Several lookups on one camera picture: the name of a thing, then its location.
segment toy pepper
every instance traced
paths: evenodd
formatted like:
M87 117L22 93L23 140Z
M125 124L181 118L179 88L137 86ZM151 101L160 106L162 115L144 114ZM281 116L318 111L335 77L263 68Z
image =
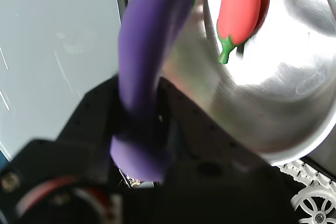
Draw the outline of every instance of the toy pepper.
M218 61L228 63L230 52L262 25L269 0L222 0L217 34L223 46Z

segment purple eggplant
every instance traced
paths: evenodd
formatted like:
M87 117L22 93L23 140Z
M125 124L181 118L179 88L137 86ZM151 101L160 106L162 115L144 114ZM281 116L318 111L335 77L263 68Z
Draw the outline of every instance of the purple eggplant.
M151 134L156 93L169 54L195 0L131 0L119 34L119 97L122 117L111 155L126 174L163 179L170 157Z

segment metal bowl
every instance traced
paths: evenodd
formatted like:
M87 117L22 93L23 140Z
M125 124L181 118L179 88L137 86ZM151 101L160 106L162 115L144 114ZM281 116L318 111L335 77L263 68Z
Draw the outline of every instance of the metal bowl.
M336 0L270 0L227 65L217 62L220 4L198 1L164 76L270 164L307 155L336 123Z

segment white surface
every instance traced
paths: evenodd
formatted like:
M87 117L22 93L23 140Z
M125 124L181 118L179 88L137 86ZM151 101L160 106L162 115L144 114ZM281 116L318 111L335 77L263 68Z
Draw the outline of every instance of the white surface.
M117 0L0 0L0 149L54 139L118 70Z

